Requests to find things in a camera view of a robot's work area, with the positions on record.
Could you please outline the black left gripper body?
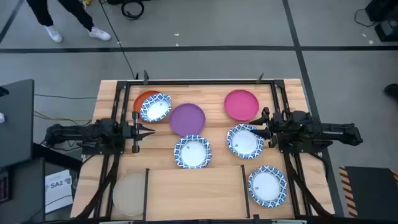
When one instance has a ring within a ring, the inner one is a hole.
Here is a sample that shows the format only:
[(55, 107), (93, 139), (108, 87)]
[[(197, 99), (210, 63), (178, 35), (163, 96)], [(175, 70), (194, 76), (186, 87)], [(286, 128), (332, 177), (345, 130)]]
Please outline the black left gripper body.
[(136, 111), (133, 111), (132, 112), (133, 125), (129, 125), (129, 123), (127, 121), (123, 121), (120, 124), (122, 140), (127, 140), (127, 139), (133, 140), (132, 153), (139, 152), (139, 146), (137, 143), (139, 141), (138, 119), (139, 119), (139, 113)]

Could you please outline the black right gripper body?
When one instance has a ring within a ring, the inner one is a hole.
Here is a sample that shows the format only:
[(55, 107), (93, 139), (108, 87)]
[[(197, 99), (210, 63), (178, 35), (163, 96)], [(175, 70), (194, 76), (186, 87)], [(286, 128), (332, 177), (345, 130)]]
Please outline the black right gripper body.
[(262, 110), (262, 115), (264, 117), (264, 122), (269, 131), (269, 142), (270, 148), (274, 148), (277, 145), (277, 136), (275, 135), (279, 131), (279, 127), (282, 123), (281, 113), (273, 113), (273, 117), (270, 118), (270, 111), (268, 107), (264, 107)]

